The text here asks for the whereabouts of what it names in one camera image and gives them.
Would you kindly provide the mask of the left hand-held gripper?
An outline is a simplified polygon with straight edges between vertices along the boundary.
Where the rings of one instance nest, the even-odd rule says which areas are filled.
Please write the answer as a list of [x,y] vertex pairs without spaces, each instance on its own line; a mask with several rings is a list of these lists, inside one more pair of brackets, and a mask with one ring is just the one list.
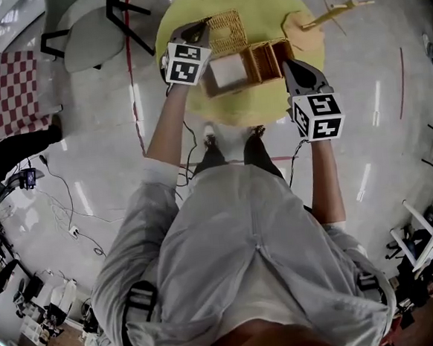
[[209,45],[211,17],[174,30],[161,58],[161,75],[167,85],[195,86],[212,56]]

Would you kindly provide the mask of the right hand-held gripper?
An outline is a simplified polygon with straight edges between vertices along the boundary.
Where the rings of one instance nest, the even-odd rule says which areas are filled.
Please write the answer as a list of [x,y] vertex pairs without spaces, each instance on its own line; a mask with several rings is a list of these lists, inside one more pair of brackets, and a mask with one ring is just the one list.
[[346,115],[322,71],[291,59],[283,61],[282,68],[289,93],[287,112],[300,137],[308,142],[340,138]]

